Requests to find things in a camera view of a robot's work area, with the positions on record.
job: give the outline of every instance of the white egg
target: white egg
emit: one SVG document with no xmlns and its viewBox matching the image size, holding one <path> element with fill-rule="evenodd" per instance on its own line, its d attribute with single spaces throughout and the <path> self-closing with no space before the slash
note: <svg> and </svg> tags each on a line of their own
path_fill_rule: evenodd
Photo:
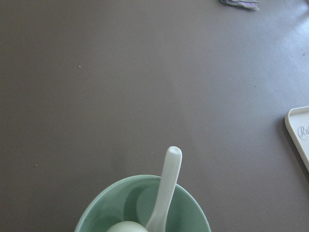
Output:
<svg viewBox="0 0 309 232">
<path fill-rule="evenodd" d="M 148 232 L 145 227 L 134 221 L 122 221 L 112 227 L 107 232 Z"/>
</svg>

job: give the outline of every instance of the green bowl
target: green bowl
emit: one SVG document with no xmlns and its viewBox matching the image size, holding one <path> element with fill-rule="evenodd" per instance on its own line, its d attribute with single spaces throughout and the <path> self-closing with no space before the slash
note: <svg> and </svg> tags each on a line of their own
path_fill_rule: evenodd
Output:
<svg viewBox="0 0 309 232">
<path fill-rule="evenodd" d="M 101 192 L 87 207 L 75 232 L 105 232 L 121 221 L 146 226 L 153 211 L 160 177 L 135 175 L 117 181 Z M 166 232 L 211 232 L 194 198 L 176 185 L 169 208 Z"/>
</svg>

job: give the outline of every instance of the cursive logo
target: cursive logo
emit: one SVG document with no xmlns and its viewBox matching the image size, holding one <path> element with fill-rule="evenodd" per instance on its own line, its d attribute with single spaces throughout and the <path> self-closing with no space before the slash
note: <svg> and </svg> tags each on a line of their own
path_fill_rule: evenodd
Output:
<svg viewBox="0 0 309 232">
<path fill-rule="evenodd" d="M 297 130 L 297 133 L 301 140 L 306 141 L 309 136 L 309 126 L 308 127 L 300 126 Z"/>
</svg>

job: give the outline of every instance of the folded cloth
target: folded cloth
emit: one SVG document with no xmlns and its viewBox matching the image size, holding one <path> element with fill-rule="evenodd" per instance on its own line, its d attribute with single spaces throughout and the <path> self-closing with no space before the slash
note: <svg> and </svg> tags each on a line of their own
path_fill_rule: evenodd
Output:
<svg viewBox="0 0 309 232">
<path fill-rule="evenodd" d="M 257 3 L 260 1 L 258 0 L 220 0 L 220 1 L 229 5 L 240 6 L 254 11 L 259 10 L 259 8 L 257 7 Z"/>
</svg>

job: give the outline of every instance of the spoon handle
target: spoon handle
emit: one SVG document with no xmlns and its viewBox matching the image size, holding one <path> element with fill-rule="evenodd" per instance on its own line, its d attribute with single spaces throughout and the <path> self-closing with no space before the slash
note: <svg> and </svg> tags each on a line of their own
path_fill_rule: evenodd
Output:
<svg viewBox="0 0 309 232">
<path fill-rule="evenodd" d="M 182 157 L 182 151 L 176 146 L 170 146 L 166 151 L 154 210 L 146 225 L 148 232 L 165 232 L 169 206 L 178 179 Z"/>
</svg>

